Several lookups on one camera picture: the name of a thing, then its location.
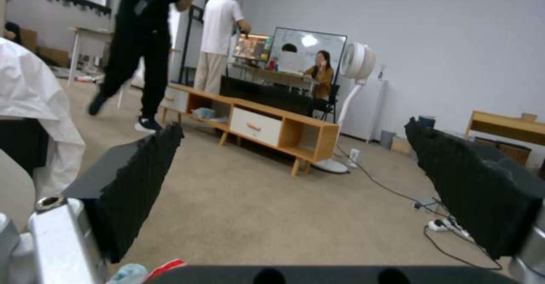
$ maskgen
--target electrical cable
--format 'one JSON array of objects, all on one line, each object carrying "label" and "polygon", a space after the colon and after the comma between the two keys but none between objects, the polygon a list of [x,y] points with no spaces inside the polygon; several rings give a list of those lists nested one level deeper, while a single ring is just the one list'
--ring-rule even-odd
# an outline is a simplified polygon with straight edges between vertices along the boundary
[{"label": "electrical cable", "polygon": [[[348,159],[350,159],[350,155],[348,153],[346,153],[340,146],[339,144],[337,143],[337,148],[344,154],[344,156],[346,156]],[[360,163],[358,162],[355,162],[353,160],[351,160],[354,164],[356,164],[356,166],[358,166],[364,173],[365,175],[371,180],[373,181],[373,183],[375,183],[376,185],[378,185],[379,187],[381,187],[382,189],[385,189],[387,191],[389,191],[390,193],[393,193],[394,195],[398,195],[399,197],[401,198],[404,198],[404,199],[407,199],[409,201],[413,201],[414,203],[417,203],[417,204],[420,204],[421,207],[427,209],[428,211],[438,215],[438,216],[442,216],[444,218],[451,218],[451,216],[447,216],[447,215],[444,215],[440,212],[436,212],[430,208],[428,208],[426,205],[422,204],[420,201],[418,201],[417,199],[413,198],[413,197],[410,197],[408,195],[405,195],[403,193],[400,193],[398,191],[395,191],[393,189],[390,189],[389,187],[383,185],[382,183],[380,183],[379,181],[377,181],[376,179],[374,179],[374,177],[372,177],[370,175],[370,173],[364,168],[364,166],[362,166]],[[436,200],[437,201],[437,204],[442,206],[443,208],[445,208],[444,204],[442,204],[440,201]],[[436,247],[436,249],[438,251],[440,251],[442,254],[452,258],[452,259],[455,259],[456,261],[459,261],[461,263],[464,263],[466,265],[469,265],[471,267],[475,267],[475,268],[482,268],[482,269],[487,269],[487,270],[494,270],[494,271],[500,271],[503,269],[502,265],[500,265],[495,259],[493,259],[492,257],[490,257],[490,255],[488,255],[488,253],[486,253],[486,251],[482,248],[482,247],[479,247],[479,245],[477,245],[476,243],[472,242],[472,241],[469,241],[467,239],[465,239],[464,237],[460,236],[458,233],[454,232],[451,228],[448,228],[448,230],[454,234],[456,237],[462,239],[462,241],[466,241],[470,244],[473,244],[475,245],[476,247],[478,247],[491,261],[494,262],[494,264],[497,266],[497,267],[492,267],[492,268],[488,268],[488,267],[482,267],[482,266],[478,266],[478,265],[475,265],[473,263],[470,263],[469,261],[466,261],[464,259],[461,259],[455,255],[452,255],[446,251],[444,251],[441,247],[438,246],[438,244],[430,237],[430,235],[428,234],[428,225],[424,226],[424,236],[426,238],[428,238],[428,240]]]},{"label": "electrical cable", "polygon": [[[454,234],[455,236],[457,236],[458,238],[461,238],[463,241],[467,241],[468,243],[470,243],[470,244],[472,244],[472,245],[475,245],[475,246],[479,247],[479,245],[477,245],[476,243],[473,243],[473,242],[471,242],[471,241],[469,241],[469,240],[467,240],[467,239],[461,237],[461,236],[458,235],[456,232],[453,232],[451,229],[449,229],[449,231],[450,231],[452,234]],[[431,238],[430,234],[428,234],[428,225],[425,225],[425,226],[424,226],[424,231],[423,231],[423,233],[424,233],[424,236],[425,236],[426,238],[428,238],[428,240],[436,247],[436,249],[437,249],[438,251],[440,251],[442,254],[447,255],[448,257],[450,257],[450,258],[452,258],[452,259],[455,259],[456,261],[459,261],[459,262],[461,262],[461,263],[464,263],[464,264],[466,264],[466,265],[469,265],[469,266],[475,267],[475,268],[481,268],[481,269],[487,269],[487,270],[494,270],[494,271],[503,270],[502,265],[500,265],[500,263],[498,263],[495,259],[493,259],[492,257],[490,257],[490,255],[488,255],[488,253],[486,253],[486,251],[485,251],[483,248],[481,248],[481,247],[479,247],[479,249],[480,249],[480,250],[481,250],[481,251],[482,251],[482,252],[483,252],[491,261],[494,262],[494,264],[496,265],[496,267],[482,267],[482,266],[479,266],[479,265],[475,265],[475,264],[473,264],[473,263],[470,263],[469,261],[466,261],[465,259],[461,259],[461,258],[459,258],[459,257],[457,257],[457,256],[455,256],[455,255],[452,255],[452,254],[450,254],[450,253],[444,251],[444,250],[443,250],[443,249],[434,241],[434,239]]]},{"label": "electrical cable", "polygon": [[[339,144],[337,144],[337,148],[338,148],[338,149],[339,149],[347,158],[350,159],[350,155],[347,154],[347,153],[339,146]],[[431,208],[428,208],[425,204],[423,204],[422,202],[418,201],[417,199],[415,199],[415,198],[413,198],[413,197],[409,197],[408,195],[404,195],[403,193],[400,193],[400,192],[398,192],[398,191],[395,191],[395,190],[393,190],[393,189],[391,189],[391,188],[389,188],[389,187],[383,185],[382,183],[380,183],[379,181],[377,181],[376,179],[374,179],[374,177],[372,177],[372,176],[370,175],[370,173],[369,173],[369,172],[364,168],[364,166],[362,166],[360,163],[354,162],[354,164],[356,164],[356,166],[358,166],[358,167],[365,173],[365,175],[366,175],[371,181],[373,181],[373,183],[375,183],[376,185],[378,185],[378,186],[381,187],[382,189],[385,189],[385,190],[387,190],[387,191],[393,193],[394,195],[398,195],[398,196],[401,197],[401,198],[405,198],[405,199],[407,199],[407,200],[409,200],[409,201],[412,201],[412,202],[414,202],[414,203],[416,203],[416,204],[419,204],[422,208],[424,208],[424,209],[428,210],[429,212],[432,212],[432,213],[434,213],[434,214],[436,214],[436,215],[438,215],[438,216],[442,216],[442,217],[444,217],[444,218],[449,218],[449,217],[450,217],[450,216],[447,216],[447,215],[442,214],[442,213],[440,213],[440,212],[436,212],[435,210],[433,210],[433,209],[431,209]]]}]

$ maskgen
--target man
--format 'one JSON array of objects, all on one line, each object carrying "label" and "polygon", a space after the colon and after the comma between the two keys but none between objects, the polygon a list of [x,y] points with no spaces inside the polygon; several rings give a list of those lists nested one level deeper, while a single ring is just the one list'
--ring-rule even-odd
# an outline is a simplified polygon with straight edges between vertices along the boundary
[{"label": "man", "polygon": [[132,77],[140,57],[144,57],[144,91],[142,115],[135,129],[154,133],[161,128],[155,114],[165,96],[168,84],[169,4],[178,11],[188,9],[193,0],[121,0],[115,19],[115,32],[104,83],[89,105],[90,115],[97,115],[103,104],[117,93],[123,83]]},{"label": "man", "polygon": [[229,41],[234,24],[249,33],[251,25],[244,20],[235,0],[210,0],[204,8],[201,55],[195,77],[195,88],[219,94],[221,75],[227,66]]}]

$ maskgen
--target brown jacket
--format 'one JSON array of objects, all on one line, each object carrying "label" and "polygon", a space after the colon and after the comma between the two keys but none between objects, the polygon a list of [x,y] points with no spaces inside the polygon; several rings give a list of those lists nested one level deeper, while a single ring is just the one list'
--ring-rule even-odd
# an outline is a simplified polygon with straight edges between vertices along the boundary
[{"label": "brown jacket", "polygon": [[[312,75],[314,67],[305,71],[306,75]],[[331,91],[331,82],[333,82],[333,69],[319,70],[315,78],[318,81],[318,86],[314,90],[314,98],[326,98]]]}]

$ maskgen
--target wooden cabinet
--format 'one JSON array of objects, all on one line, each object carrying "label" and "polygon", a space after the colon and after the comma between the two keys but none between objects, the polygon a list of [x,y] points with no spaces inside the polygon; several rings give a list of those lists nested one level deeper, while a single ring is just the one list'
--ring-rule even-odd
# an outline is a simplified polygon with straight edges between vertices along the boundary
[{"label": "wooden cabinet", "polygon": [[[191,114],[192,109],[210,108],[212,102],[230,107],[227,122],[204,120]],[[298,173],[301,161],[306,162],[307,172],[311,163],[331,158],[339,131],[339,126],[333,123],[177,84],[169,85],[161,105],[163,123],[166,112],[170,110],[178,112],[179,120],[181,117],[187,117],[221,129],[224,135],[220,140],[220,146],[224,145],[228,134],[231,133],[294,156],[293,176]]]}]

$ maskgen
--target white cabinet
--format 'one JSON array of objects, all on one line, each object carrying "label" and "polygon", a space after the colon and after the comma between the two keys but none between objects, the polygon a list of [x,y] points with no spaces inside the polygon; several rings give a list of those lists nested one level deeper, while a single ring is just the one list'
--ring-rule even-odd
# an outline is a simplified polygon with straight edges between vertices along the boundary
[{"label": "white cabinet", "polygon": [[240,108],[233,108],[230,130],[262,143],[278,146],[282,121]]},{"label": "white cabinet", "polygon": [[177,90],[168,86],[165,91],[165,98],[161,102],[161,106],[172,109],[174,111],[185,113],[185,111],[187,110],[188,98],[189,94],[187,92]]}]

